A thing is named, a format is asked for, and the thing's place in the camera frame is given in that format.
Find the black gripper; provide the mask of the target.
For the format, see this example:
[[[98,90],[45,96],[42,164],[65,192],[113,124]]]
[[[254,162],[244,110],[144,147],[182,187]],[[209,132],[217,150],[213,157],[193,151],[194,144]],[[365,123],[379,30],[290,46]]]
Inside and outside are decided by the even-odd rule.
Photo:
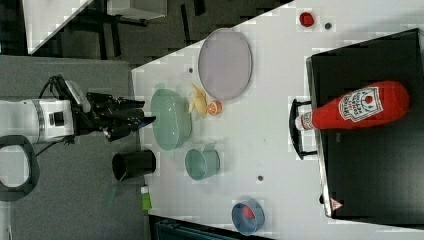
[[[155,120],[155,116],[128,119],[130,108],[143,108],[144,101],[114,98],[110,94],[88,92],[86,98],[91,109],[88,112],[74,112],[75,134],[88,135],[94,131],[103,132],[109,142],[124,138],[130,131],[137,131]]]

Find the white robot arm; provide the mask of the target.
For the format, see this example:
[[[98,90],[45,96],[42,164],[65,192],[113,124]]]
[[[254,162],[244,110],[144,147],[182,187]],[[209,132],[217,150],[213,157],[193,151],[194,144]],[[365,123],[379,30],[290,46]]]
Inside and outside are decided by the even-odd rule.
[[[92,92],[86,98],[88,112],[72,100],[2,100],[1,136],[24,136],[31,144],[74,144],[77,136],[102,132],[112,142],[156,120],[144,114],[144,101]]]

